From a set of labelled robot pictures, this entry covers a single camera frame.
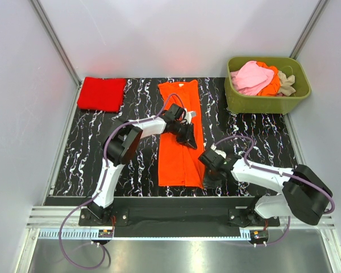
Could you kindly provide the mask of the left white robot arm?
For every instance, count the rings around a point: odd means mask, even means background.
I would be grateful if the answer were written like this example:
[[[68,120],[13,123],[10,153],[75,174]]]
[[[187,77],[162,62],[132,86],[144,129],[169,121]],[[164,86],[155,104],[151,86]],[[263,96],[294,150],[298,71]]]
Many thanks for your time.
[[[115,188],[122,169],[136,153],[141,139],[170,133],[184,147],[196,149],[193,119],[195,111],[188,111],[176,104],[157,115],[137,120],[118,118],[103,144],[102,169],[97,187],[87,204],[92,219],[99,225],[111,220]]]

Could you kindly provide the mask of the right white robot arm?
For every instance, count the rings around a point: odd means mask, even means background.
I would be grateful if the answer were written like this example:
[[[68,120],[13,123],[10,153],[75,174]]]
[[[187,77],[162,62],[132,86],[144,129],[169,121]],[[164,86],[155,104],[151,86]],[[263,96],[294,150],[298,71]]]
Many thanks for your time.
[[[246,182],[276,192],[274,196],[255,196],[244,209],[231,210],[231,224],[239,227],[259,226],[273,217],[294,216],[315,226],[326,212],[332,198],[327,185],[306,165],[277,168],[249,162],[225,152],[204,151],[199,161],[205,166],[203,186],[216,188],[223,182]]]

